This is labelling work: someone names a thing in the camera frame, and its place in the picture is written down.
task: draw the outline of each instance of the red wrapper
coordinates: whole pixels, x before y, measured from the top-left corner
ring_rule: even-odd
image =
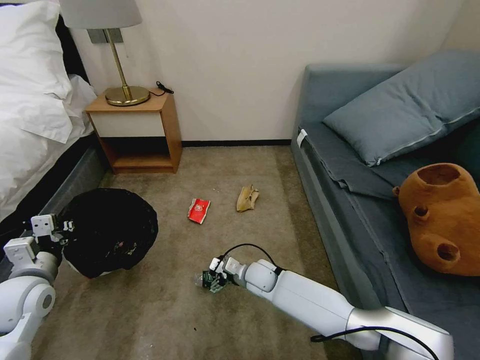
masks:
[[[188,209],[188,218],[196,223],[202,224],[207,216],[210,201],[202,199],[193,199],[190,209]]]

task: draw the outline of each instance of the crumpled paper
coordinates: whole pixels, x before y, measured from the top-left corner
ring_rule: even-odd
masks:
[[[255,201],[257,201],[259,195],[260,192],[254,188],[252,184],[242,187],[238,200],[236,201],[236,210],[241,213],[255,209]]]

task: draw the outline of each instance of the lamp shade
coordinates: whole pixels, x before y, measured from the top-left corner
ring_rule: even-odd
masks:
[[[135,0],[60,0],[60,8],[69,28],[127,28],[142,22]]]

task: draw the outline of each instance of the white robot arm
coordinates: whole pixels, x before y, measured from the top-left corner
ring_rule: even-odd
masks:
[[[43,318],[52,310],[55,290],[47,280],[21,276],[0,283],[1,360],[27,360]]]
[[[390,340],[389,360],[454,358],[452,336],[440,327],[391,307],[355,308],[339,292],[263,259],[246,265],[225,256],[214,258],[209,268],[319,332],[313,338],[320,341],[333,336],[374,351],[383,335]]]
[[[3,247],[13,268],[9,279],[0,283],[0,360],[30,359],[32,340],[55,303],[52,284],[59,260],[40,251],[36,240],[49,236],[59,241],[55,216],[34,216],[31,224],[34,236],[12,239]]]

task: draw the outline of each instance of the wooden nightstand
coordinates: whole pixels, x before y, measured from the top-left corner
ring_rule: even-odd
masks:
[[[121,107],[103,93],[85,111],[114,174],[177,172],[182,138],[173,95]]]

